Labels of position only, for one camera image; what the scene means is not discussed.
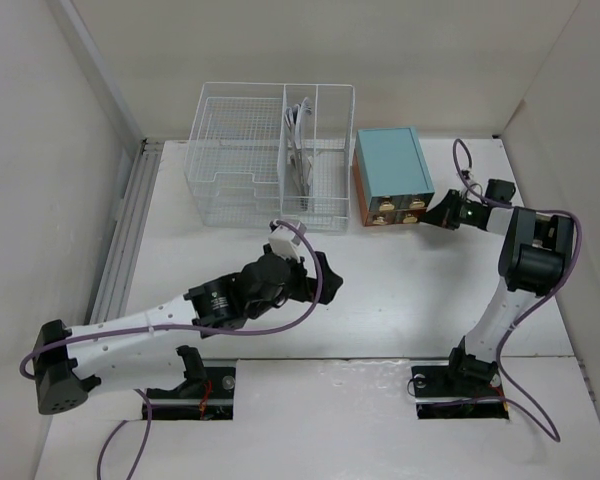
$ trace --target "wall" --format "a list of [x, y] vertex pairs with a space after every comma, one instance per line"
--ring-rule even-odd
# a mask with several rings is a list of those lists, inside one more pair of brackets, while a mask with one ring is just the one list
[[600, 0], [582, 0], [503, 136], [530, 205], [564, 207], [584, 252], [559, 301], [600, 415]]
[[207, 81], [351, 83], [358, 127], [500, 133], [577, 0], [74, 3], [143, 132], [177, 139]]
[[43, 0], [0, 0], [0, 479], [33, 475], [48, 422], [18, 360], [83, 320], [121, 143]]

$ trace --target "purple cable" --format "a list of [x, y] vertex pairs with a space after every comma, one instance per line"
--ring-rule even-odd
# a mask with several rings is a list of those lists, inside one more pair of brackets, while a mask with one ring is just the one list
[[[467, 154], [470, 164], [473, 162], [473, 160], [471, 159], [471, 153], [469, 152], [469, 148], [467, 147], [467, 145], [461, 139], [457, 138], [453, 142], [453, 163], [455, 164], [456, 171], [458, 172], [458, 175], [460, 176], [460, 180], [466, 187], [467, 191], [469, 191], [476, 198], [480, 199], [482, 202], [486, 203], [487, 205], [489, 205], [491, 207], [508, 208], [508, 209], [513, 208], [512, 205], [496, 202], [494, 200], [486, 198], [483, 195], [480, 195], [478, 192], [476, 192], [471, 187], [469, 182], [462, 175], [462, 169], [460, 168], [460, 163], [458, 162], [458, 152], [457, 152], [458, 145], [460, 145], [464, 149], [465, 153]], [[549, 414], [542, 407], [542, 405], [540, 405], [540, 403], [535, 398], [533, 398], [533, 396], [529, 392], [527, 392], [518, 382], [516, 382], [513, 378], [511, 378], [511, 375], [504, 369], [504, 366], [502, 365], [502, 350], [504, 349], [505, 344], [509, 340], [509, 337], [511, 337], [513, 330], [516, 327], [518, 327], [522, 322], [524, 322], [527, 318], [529, 318], [529, 316], [532, 313], [534, 313], [536, 310], [538, 310], [542, 305], [544, 305], [549, 300], [551, 300], [553, 297], [555, 297], [556, 293], [558, 293], [558, 290], [560, 290], [564, 286], [564, 284], [567, 283], [567, 280], [569, 280], [569, 277], [571, 276], [571, 273], [573, 272], [573, 269], [576, 266], [578, 257], [580, 256], [580, 250], [582, 248], [582, 224], [580, 223], [580, 219], [576, 215], [574, 215], [571, 212], [567, 212], [565, 210], [537, 210], [537, 212], [545, 214], [545, 215], [567, 216], [573, 220], [573, 223], [575, 225], [575, 231], [576, 231], [576, 243], [573, 248], [571, 262], [567, 266], [567, 269], [565, 270], [564, 275], [562, 276], [562, 278], [560, 279], [558, 284], [555, 287], [553, 287], [553, 289], [547, 294], [547, 296], [545, 296], [544, 298], [539, 300], [536, 304], [534, 304], [526, 312], [524, 312], [522, 315], [520, 315], [518, 318], [516, 318], [514, 320], [514, 322], [511, 324], [511, 328], [509, 328], [509, 330], [507, 330], [507, 333], [505, 333], [504, 337], [502, 337], [502, 340], [500, 340], [500, 343], [498, 343], [498, 346], [496, 348], [496, 362], [498, 363], [498, 368], [500, 370], [500, 374], [504, 378], [506, 378], [509, 381], [509, 383], [511, 383], [511, 385], [513, 385], [515, 388], [517, 388], [520, 391], [520, 393], [522, 393], [525, 397], [527, 397], [527, 399], [538, 409], [538, 411], [542, 414], [542, 416], [545, 418], [545, 420], [549, 424], [549, 428], [551, 428], [551, 431], [549, 431], [549, 429], [547, 429], [544, 425], [542, 425], [540, 423], [540, 421], [531, 412], [529, 412], [529, 410], [522, 407], [519, 403], [509, 400], [509, 399], [506, 399], [505, 397], [488, 397], [488, 398], [457, 400], [455, 402], [445, 402], [445, 403], [440, 403], [438, 405], [448, 406], [448, 407], [455, 406], [455, 405], [473, 405], [473, 404], [481, 403], [481, 402], [484, 402], [487, 400], [497, 400], [500, 402], [507, 402], [507, 403], [510, 403], [511, 405], [514, 405], [515, 407], [519, 408], [531, 420], [533, 420], [533, 422], [536, 425], [538, 425], [549, 436], [549, 438], [551, 438], [551, 440], [559, 443], [561, 440], [560, 433], [558, 432], [558, 429], [556, 428], [555, 424], [553, 423], [553, 420], [551, 420], [551, 417], [549, 416]]]
[[[243, 330], [228, 330], [225, 328], [201, 327], [198, 325], [156, 325], [153, 327], [125, 328], [122, 330], [112, 330], [110, 332], [92, 333], [90, 335], [82, 335], [79, 337], [69, 337], [69, 338], [65, 338], [64, 340], [53, 342], [53, 343], [50, 343], [43, 347], [37, 348], [37, 349], [33, 350], [31, 353], [27, 354], [20, 362], [20, 374], [25, 378], [28, 378], [30, 380], [35, 380], [35, 377], [33, 375], [31, 375], [29, 372], [27, 372], [27, 364], [31, 360], [33, 360], [35, 357], [41, 355], [44, 352], [48, 352], [49, 350], [53, 350], [54, 348], [64, 347], [67, 345], [71, 345], [73, 343], [86, 342], [88, 340], [97, 340], [99, 338], [117, 337], [120, 335], [132, 335], [132, 334], [136, 334], [136, 333], [147, 333], [149, 331], [161, 331], [161, 330], [193, 330], [196, 332], [206, 333], [206, 334], [210, 334], [210, 335], [220, 334], [220, 335], [234, 335], [234, 336], [240, 336], [240, 337], [253, 337], [253, 336], [259, 336], [259, 335], [272, 335], [274, 333], [284, 332], [284, 331], [289, 330], [297, 325], [300, 325], [302, 322], [304, 322], [309, 317], [309, 315], [311, 315], [311, 313], [313, 313], [313, 311], [318, 306], [318, 301], [320, 300], [320, 296], [322, 295], [322, 284], [323, 284], [322, 268], [320, 267], [320, 262], [318, 261], [318, 256], [316, 255], [316, 252], [313, 250], [311, 243], [309, 243], [309, 240], [307, 240], [307, 237], [305, 237], [304, 234], [300, 230], [298, 230], [292, 224], [285, 222], [284, 220], [276, 220], [276, 223], [278, 225], [282, 225], [283, 227], [288, 228], [289, 230], [291, 230], [293, 233], [295, 233], [298, 236], [300, 241], [307, 248], [309, 255], [311, 255], [311, 259], [313, 260], [313, 264], [316, 269], [317, 282], [316, 282], [316, 291], [313, 296], [313, 300], [311, 302], [311, 305], [309, 305], [309, 308], [307, 308], [307, 310], [297, 320], [294, 320], [293, 322], [289, 322], [286, 325], [282, 325], [280, 327], [269, 328], [266, 330], [243, 331]], [[152, 415], [153, 407], [151, 405], [151, 402], [149, 401], [149, 398], [141, 390], [135, 390], [135, 392], [142, 397], [142, 400], [144, 401], [145, 405], [147, 406], [147, 426], [144, 431], [144, 436], [142, 438], [142, 443], [140, 445], [140, 449], [138, 450], [138, 454], [136, 455], [136, 458], [133, 462], [131, 470], [129, 471], [127, 480], [131, 479], [131, 477], [133, 476], [133, 473], [136, 470], [136, 467], [138, 466], [138, 462], [140, 462], [140, 458], [142, 457], [142, 453], [144, 452], [144, 447], [146, 446], [147, 440], [149, 438], [149, 431], [151, 429], [151, 419], [153, 417], [153, 415]], [[122, 422], [120, 422], [116, 426], [116, 428], [113, 429], [113, 431], [107, 437], [107, 440], [104, 442], [104, 445], [102, 446], [102, 450], [100, 450], [100, 455], [98, 456], [98, 465], [97, 465], [97, 470], [96, 470], [98, 480], [102, 479], [102, 476], [101, 476], [102, 460], [104, 459], [104, 454], [107, 450], [107, 447], [111, 443], [111, 440], [113, 439], [113, 437], [120, 431], [120, 429], [124, 425], [127, 424], [127, 422], [128, 422], [127, 420], [123, 420]]]
[[298, 230], [296, 227], [294, 227], [290, 223], [285, 222], [284, 220], [276, 220], [276, 222], [278, 225], [282, 225], [283, 227], [288, 228], [289, 230], [291, 230], [293, 233], [295, 233], [298, 236], [300, 241], [302, 241], [304, 246], [309, 251], [309, 255], [311, 255], [311, 259], [313, 260], [313, 263], [314, 263], [315, 269], [316, 269], [317, 285], [316, 285], [316, 292], [313, 297], [313, 301], [311, 302], [311, 305], [309, 305], [309, 308], [307, 308], [307, 310], [297, 320], [294, 320], [293, 322], [289, 322], [286, 325], [282, 325], [280, 327], [269, 328], [266, 330], [229, 330], [226, 328], [201, 327], [199, 325], [155, 325], [153, 327], [125, 328], [122, 330], [111, 330], [109, 332], [91, 333], [89, 335], [81, 335], [79, 337], [69, 337], [69, 338], [65, 338], [64, 340], [59, 340], [57, 342], [53, 342], [53, 343], [49, 343], [48, 345], [44, 345], [43, 347], [37, 348], [37, 349], [33, 350], [32, 352], [30, 352], [29, 354], [27, 354], [20, 362], [20, 375], [22, 375], [25, 378], [28, 378], [29, 380], [34, 380], [35, 377], [33, 375], [31, 375], [29, 372], [27, 372], [27, 364], [32, 359], [34, 359], [35, 357], [39, 356], [40, 354], [42, 354], [44, 352], [53, 350], [54, 348], [64, 347], [66, 345], [71, 345], [71, 344], [79, 343], [79, 342], [86, 342], [88, 340], [97, 340], [100, 338], [118, 337], [121, 335], [132, 335], [132, 334], [136, 334], [136, 333], [147, 333], [150, 331], [162, 331], [162, 330], [193, 330], [196, 332], [201, 332], [201, 333], [205, 333], [205, 334], [209, 334], [209, 335], [218, 335], [219, 334], [219, 335], [233, 335], [236, 337], [254, 337], [254, 336], [260, 336], [260, 335], [272, 335], [274, 333], [281, 333], [281, 332], [284, 332], [286, 330], [289, 330], [293, 327], [300, 325], [302, 322], [304, 322], [309, 317], [309, 315], [311, 315], [313, 313], [313, 311], [318, 306], [318, 300], [320, 299], [320, 296], [322, 295], [322, 283], [323, 283], [322, 269], [320, 268], [320, 262], [318, 261], [316, 252], [313, 250], [313, 247], [309, 243], [309, 240], [307, 240], [307, 238], [302, 234], [302, 232], [300, 232], [300, 230]]
[[[136, 392], [138, 395], [140, 395], [142, 397], [142, 401], [147, 406], [147, 425], [144, 427], [144, 436], [142, 437], [142, 443], [140, 444], [140, 448], [138, 449], [136, 458], [133, 461], [133, 465], [131, 465], [131, 469], [129, 470], [129, 473], [127, 475], [127, 480], [131, 480], [131, 477], [133, 477], [133, 474], [135, 473], [136, 468], [138, 467], [140, 458], [142, 457], [142, 454], [144, 453], [144, 447], [147, 446], [147, 440], [149, 440], [149, 432], [151, 430], [151, 421], [153, 420], [153, 407], [151, 405], [151, 401], [149, 400], [149, 397], [147, 397], [142, 390], [134, 390], [134, 392]], [[98, 465], [96, 467], [97, 480], [102, 480], [102, 461], [104, 460], [104, 454], [107, 451], [107, 447], [109, 446], [109, 443], [111, 443], [111, 440], [113, 440], [113, 437], [115, 437], [116, 433], [118, 433], [120, 431], [120, 429], [122, 427], [124, 427], [127, 423], [129, 423], [129, 420], [122, 420], [116, 426], [116, 428], [114, 428], [113, 431], [109, 434], [109, 436], [107, 437], [107, 439], [104, 442], [104, 445], [102, 445], [102, 449], [100, 450], [100, 454], [98, 455]]]

